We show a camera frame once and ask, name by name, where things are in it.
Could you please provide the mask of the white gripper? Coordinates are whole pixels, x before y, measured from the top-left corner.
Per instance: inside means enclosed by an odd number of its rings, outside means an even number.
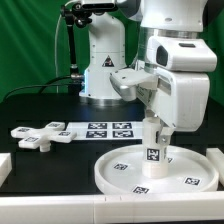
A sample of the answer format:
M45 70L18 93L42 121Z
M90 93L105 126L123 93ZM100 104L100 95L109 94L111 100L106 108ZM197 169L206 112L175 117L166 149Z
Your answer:
M124 101L139 99L162 120L157 136L162 146L170 144L174 130L193 132L202 124L210 87L204 73L128 68L113 72L110 82Z

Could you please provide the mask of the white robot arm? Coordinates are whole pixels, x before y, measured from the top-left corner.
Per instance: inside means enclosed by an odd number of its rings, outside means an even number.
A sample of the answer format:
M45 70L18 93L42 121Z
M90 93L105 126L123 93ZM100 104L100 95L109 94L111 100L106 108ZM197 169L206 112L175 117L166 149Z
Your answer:
M140 45L133 69L123 68L107 13L128 9L119 0L81 0L91 24L92 60L86 72L86 92L94 99L140 99L158 123L153 140L168 144L175 131L193 132L203 120L217 57L197 34L203 29L208 0L140 0L133 18L140 21Z

